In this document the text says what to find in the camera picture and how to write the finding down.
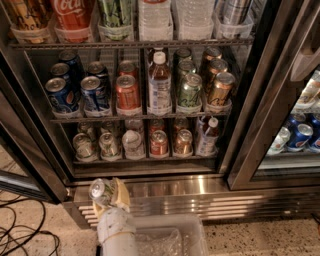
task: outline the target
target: bottle cap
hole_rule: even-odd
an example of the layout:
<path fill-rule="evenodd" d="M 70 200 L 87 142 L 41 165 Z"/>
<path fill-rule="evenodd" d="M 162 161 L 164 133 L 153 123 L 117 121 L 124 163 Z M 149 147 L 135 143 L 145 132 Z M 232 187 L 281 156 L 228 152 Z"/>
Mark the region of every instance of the bottle cap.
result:
<path fill-rule="evenodd" d="M 215 118 L 215 117 L 211 117 L 210 120 L 209 120 L 209 126 L 212 127 L 212 128 L 215 128 L 218 126 L 218 119 Z"/>
<path fill-rule="evenodd" d="M 166 55 L 164 52 L 155 52 L 153 55 L 153 61 L 156 64 L 163 64 L 166 62 Z"/>

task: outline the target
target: blue soda can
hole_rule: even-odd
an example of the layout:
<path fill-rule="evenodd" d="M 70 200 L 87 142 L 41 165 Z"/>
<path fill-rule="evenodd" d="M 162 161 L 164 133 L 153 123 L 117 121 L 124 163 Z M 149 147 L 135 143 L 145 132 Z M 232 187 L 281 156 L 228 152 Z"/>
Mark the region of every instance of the blue soda can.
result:
<path fill-rule="evenodd" d="M 45 84 L 50 103 L 57 113 L 71 113 L 79 106 L 74 97 L 71 85 L 62 78 L 52 78 Z"/>
<path fill-rule="evenodd" d="M 88 65 L 88 76 L 96 76 L 100 79 L 101 84 L 106 87 L 107 97 L 111 98 L 111 83 L 107 67 L 100 61 L 93 61 Z"/>
<path fill-rule="evenodd" d="M 59 62 L 66 63 L 70 67 L 71 80 L 78 89 L 77 100 L 80 100 L 80 83 L 85 76 L 79 55 L 73 50 L 64 50 L 59 54 Z"/>
<path fill-rule="evenodd" d="M 307 124 L 299 124 L 292 130 L 291 137 L 287 142 L 288 151 L 297 152 L 303 149 L 304 144 L 312 137 L 312 127 Z"/>
<path fill-rule="evenodd" d="M 88 76 L 81 82 L 81 93 L 85 99 L 87 111 L 105 111 L 110 108 L 106 87 L 101 85 L 100 79 Z"/>
<path fill-rule="evenodd" d="M 312 152 L 320 153 L 320 128 L 313 129 L 313 135 L 308 140 L 308 148 Z"/>
<path fill-rule="evenodd" d="M 286 124 L 284 125 L 289 131 L 292 131 L 292 129 L 294 129 L 294 127 L 298 126 L 299 124 L 303 124 L 305 123 L 307 120 L 307 117 L 305 114 L 290 114 Z"/>
<path fill-rule="evenodd" d="M 77 101 L 80 100 L 80 97 L 81 97 L 80 87 L 77 83 L 74 83 L 72 81 L 72 74 L 71 74 L 70 67 L 68 64 L 66 64 L 66 63 L 54 64 L 51 67 L 50 72 L 51 72 L 51 75 L 53 78 L 60 77 L 60 78 L 64 79 L 67 84 L 70 84 Z"/>
<path fill-rule="evenodd" d="M 320 128 L 320 114 L 312 113 L 308 116 L 309 123 L 312 125 L 313 128 Z"/>

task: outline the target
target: bottle with white label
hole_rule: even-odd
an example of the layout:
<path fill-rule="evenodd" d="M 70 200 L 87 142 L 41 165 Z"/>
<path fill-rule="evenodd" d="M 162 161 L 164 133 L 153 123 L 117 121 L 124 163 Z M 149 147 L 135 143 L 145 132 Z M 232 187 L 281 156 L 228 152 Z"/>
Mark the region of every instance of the bottle with white label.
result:
<path fill-rule="evenodd" d="M 166 64 L 164 52 L 155 52 L 153 64 L 149 68 L 149 108 L 156 115 L 170 113 L 171 105 L 171 72 Z"/>
<path fill-rule="evenodd" d="M 215 153 L 215 144 L 219 137 L 219 121 L 215 117 L 211 117 L 208 124 L 204 124 L 199 129 L 199 136 L 197 138 L 196 155 L 210 156 Z"/>

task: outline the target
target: refrigerator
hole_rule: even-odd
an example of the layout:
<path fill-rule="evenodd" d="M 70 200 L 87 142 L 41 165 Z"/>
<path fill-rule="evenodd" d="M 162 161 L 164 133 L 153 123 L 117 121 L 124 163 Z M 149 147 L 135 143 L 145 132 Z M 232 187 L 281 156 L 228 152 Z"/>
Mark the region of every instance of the refrigerator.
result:
<path fill-rule="evenodd" d="M 96 178 L 122 179 L 134 216 L 194 213 L 215 220 L 318 212 L 319 155 L 267 152 L 292 111 L 310 111 L 294 106 L 320 64 L 319 9 L 316 0 L 254 0 L 250 11 L 254 27 L 248 38 L 178 40 L 174 35 L 173 40 L 140 41 L 136 35 L 133 41 L 19 44 L 8 37 L 10 23 L 1 5 L 1 145 L 23 174 L 2 170 L 0 189 L 61 203 L 82 228 L 94 228 L 98 222 L 88 193 Z M 221 135 L 214 156 L 177 158 L 171 150 L 164 159 L 151 158 L 148 152 L 141 160 L 85 163 L 75 158 L 72 139 L 80 122 L 98 129 L 103 121 L 137 119 L 143 120 L 147 132 L 148 120 L 159 118 L 146 107 L 147 48 L 167 47 L 172 58 L 176 49 L 190 47 L 199 65 L 206 46 L 223 49 L 237 78 L 232 108 L 181 114 L 173 103 L 173 112 L 161 118 L 170 125 L 176 117 L 217 117 Z M 112 84 L 118 64 L 134 61 L 139 67 L 142 114 L 56 118 L 44 84 L 66 49 L 77 51 L 85 68 L 96 60 L 106 64 Z"/>

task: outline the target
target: beverage cooler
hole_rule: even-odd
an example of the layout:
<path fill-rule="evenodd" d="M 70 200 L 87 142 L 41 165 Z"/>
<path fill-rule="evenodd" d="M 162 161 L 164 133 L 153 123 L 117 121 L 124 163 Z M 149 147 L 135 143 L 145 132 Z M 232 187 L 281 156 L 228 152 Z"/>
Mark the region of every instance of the beverage cooler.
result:
<path fill-rule="evenodd" d="M 0 141 L 23 171 L 1 189 L 83 228 L 97 178 L 134 216 L 319 211 L 318 1 L 83 4 L 1 1 Z"/>

